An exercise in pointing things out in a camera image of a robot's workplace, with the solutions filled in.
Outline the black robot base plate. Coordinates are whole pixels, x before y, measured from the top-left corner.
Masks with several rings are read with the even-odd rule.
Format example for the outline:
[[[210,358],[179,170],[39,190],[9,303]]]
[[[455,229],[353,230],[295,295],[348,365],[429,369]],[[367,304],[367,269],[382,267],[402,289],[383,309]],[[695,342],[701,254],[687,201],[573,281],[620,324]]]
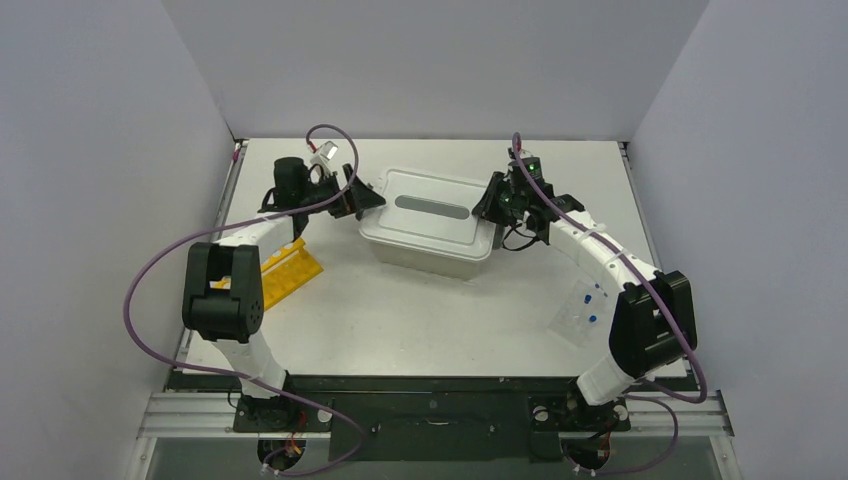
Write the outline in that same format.
[[[611,455],[607,437],[635,428],[635,397],[591,406],[570,377],[390,377],[292,375],[291,398],[242,393],[233,431],[261,436],[273,466],[304,454],[309,434],[326,434],[329,457],[354,461],[578,460],[599,467]]]

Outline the white bin lid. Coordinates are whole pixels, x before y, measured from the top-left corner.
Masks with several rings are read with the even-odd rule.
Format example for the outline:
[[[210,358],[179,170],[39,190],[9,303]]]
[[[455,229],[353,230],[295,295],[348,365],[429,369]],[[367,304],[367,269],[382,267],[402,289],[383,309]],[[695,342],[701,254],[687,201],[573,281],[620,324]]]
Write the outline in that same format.
[[[476,179],[387,168],[375,185],[385,204],[363,215],[359,232],[375,246],[481,262],[493,249],[495,225],[472,210],[486,187]]]

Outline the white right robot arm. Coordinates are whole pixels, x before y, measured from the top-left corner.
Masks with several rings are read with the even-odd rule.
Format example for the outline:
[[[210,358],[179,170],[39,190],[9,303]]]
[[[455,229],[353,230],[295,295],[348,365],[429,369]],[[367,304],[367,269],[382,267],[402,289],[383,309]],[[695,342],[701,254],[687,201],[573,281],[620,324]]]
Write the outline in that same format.
[[[491,175],[472,213],[498,227],[527,228],[534,242],[573,261],[612,304],[607,351],[577,377],[577,391],[563,402],[572,424],[592,425],[604,405],[679,359],[688,359],[697,379],[704,378],[694,356],[698,338],[687,277],[632,254],[580,201],[555,194],[540,158],[512,153],[507,169]]]

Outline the beige plastic bin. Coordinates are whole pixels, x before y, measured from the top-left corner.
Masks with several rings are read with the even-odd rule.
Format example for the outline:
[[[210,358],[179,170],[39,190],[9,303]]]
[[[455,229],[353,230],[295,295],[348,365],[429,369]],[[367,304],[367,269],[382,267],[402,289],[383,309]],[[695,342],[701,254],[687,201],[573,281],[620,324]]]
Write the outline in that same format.
[[[481,227],[470,242],[360,229],[377,260],[460,280],[476,278],[494,250],[495,229]]]

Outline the yellow test tube rack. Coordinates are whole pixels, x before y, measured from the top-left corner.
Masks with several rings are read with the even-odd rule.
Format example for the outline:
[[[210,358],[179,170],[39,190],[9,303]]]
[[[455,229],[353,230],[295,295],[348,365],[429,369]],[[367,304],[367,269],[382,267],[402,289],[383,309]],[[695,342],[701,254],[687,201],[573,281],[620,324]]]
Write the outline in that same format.
[[[265,311],[323,272],[303,239],[275,251],[260,268]]]

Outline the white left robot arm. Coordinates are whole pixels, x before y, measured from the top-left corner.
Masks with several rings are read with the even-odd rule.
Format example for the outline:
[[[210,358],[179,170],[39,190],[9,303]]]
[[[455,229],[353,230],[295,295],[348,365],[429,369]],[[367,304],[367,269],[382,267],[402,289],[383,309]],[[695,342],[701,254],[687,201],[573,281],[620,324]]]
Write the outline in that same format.
[[[260,404],[260,418],[275,430],[295,423],[299,405],[283,393],[288,373],[260,331],[265,312],[262,267],[301,238],[312,213],[361,218],[385,205],[383,196],[355,176],[352,165],[342,169],[348,190],[342,190],[321,155],[309,162],[299,157],[275,160],[274,185],[263,197],[256,223],[189,249],[183,322],[242,374],[242,394]]]

